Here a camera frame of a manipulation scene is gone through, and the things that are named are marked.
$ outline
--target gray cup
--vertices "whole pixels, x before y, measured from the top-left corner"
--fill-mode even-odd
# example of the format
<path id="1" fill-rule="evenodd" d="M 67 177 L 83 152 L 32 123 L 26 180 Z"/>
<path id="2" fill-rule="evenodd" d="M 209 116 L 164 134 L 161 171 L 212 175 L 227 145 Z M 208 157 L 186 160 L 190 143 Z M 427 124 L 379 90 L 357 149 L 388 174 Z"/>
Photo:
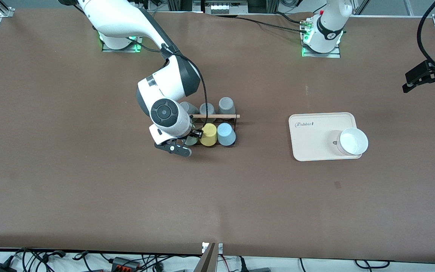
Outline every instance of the gray cup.
<path id="1" fill-rule="evenodd" d="M 223 97 L 219 100 L 219 114 L 236 114 L 234 102 L 229 97 Z"/>
<path id="2" fill-rule="evenodd" d="M 188 114 L 199 114 L 199 110 L 195 105 L 185 101 L 181 102 L 180 104 Z"/>
<path id="3" fill-rule="evenodd" d="M 200 114 L 206 114 L 206 103 L 202 103 L 202 105 L 199 107 L 199 113 Z M 211 103 L 207 103 L 207 114 L 211 115 L 211 114 L 215 114 L 215 110 L 214 110 L 214 106 Z M 216 120 L 216 118 L 208 118 L 207 122 L 208 123 L 212 123 Z"/>

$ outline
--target light blue cup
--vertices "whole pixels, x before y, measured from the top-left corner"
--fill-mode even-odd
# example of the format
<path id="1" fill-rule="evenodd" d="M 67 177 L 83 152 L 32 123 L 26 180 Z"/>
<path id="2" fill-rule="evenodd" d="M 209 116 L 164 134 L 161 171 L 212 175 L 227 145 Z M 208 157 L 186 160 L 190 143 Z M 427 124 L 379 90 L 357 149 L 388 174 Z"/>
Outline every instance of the light blue cup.
<path id="1" fill-rule="evenodd" d="M 217 127 L 217 140 L 223 146 L 230 146 L 236 141 L 236 133 L 228 123 L 222 123 Z"/>

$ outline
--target cup rack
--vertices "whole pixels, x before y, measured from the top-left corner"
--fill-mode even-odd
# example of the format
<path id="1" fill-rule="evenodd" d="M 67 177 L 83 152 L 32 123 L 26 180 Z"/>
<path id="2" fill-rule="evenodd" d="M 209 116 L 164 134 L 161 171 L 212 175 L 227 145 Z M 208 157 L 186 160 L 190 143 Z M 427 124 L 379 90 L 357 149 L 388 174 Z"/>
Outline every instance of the cup rack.
<path id="1" fill-rule="evenodd" d="M 197 118 L 193 123 L 196 124 L 196 127 L 199 127 L 199 124 L 204 125 L 204 119 L 206 118 L 206 115 L 190 114 L 189 117 L 191 117 L 192 119 Z M 219 124 L 221 123 L 229 123 L 233 126 L 234 132 L 236 132 L 236 123 L 240 117 L 241 116 L 239 114 L 209 114 L 207 116 L 207 119 L 208 119 L 208 123 L 215 124 L 216 127 L 219 126 Z M 212 118 L 215 118 L 215 120 L 213 122 L 209 122 L 209 119 Z M 200 141 L 198 141 L 196 145 L 202 145 L 202 144 Z"/>

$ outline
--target yellow cup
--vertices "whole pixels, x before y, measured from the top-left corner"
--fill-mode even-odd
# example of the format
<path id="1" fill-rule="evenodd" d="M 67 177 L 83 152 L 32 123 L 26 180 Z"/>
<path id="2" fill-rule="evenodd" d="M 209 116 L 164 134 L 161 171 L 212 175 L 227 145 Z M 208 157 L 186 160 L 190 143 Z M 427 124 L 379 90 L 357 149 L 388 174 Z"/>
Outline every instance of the yellow cup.
<path id="1" fill-rule="evenodd" d="M 212 146 L 218 140 L 218 129 L 214 124 L 206 124 L 202 128 L 202 138 L 200 139 L 202 145 Z"/>

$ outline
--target cup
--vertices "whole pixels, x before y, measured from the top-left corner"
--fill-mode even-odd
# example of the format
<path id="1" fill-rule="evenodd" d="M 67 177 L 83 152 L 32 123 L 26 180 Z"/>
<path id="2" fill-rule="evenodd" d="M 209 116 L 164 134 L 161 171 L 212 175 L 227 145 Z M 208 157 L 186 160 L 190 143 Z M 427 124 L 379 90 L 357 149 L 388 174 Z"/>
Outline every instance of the cup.
<path id="1" fill-rule="evenodd" d="M 223 146 L 230 146 L 236 141 L 236 133 L 228 123 L 222 123 L 217 127 L 217 140 Z"/>
<path id="2" fill-rule="evenodd" d="M 212 146 L 218 140 L 218 129 L 214 124 L 207 123 L 202 128 L 202 137 L 200 139 L 202 145 Z"/>
<path id="3" fill-rule="evenodd" d="M 192 105 L 191 103 L 186 101 L 181 102 L 180 104 L 188 114 L 199 114 L 199 110 L 195 105 Z"/>
<path id="4" fill-rule="evenodd" d="M 231 98 L 223 97 L 219 100 L 219 114 L 236 114 L 236 108 Z"/>
<path id="5" fill-rule="evenodd" d="M 206 103 L 202 103 L 202 105 L 199 107 L 199 113 L 200 114 L 204 114 L 206 115 Z M 214 106 L 211 103 L 207 103 L 207 114 L 211 115 L 211 114 L 215 114 L 216 112 L 214 111 Z M 216 120 L 216 118 L 208 118 L 207 122 L 214 122 Z"/>
<path id="6" fill-rule="evenodd" d="M 345 129 L 338 136 L 337 148 L 345 155 L 360 155 L 368 148 L 367 135 L 354 127 Z"/>
<path id="7" fill-rule="evenodd" d="M 186 146 L 192 146 L 195 145 L 199 141 L 199 138 L 193 137 L 193 136 L 187 136 L 186 141 L 184 142 L 184 145 Z"/>

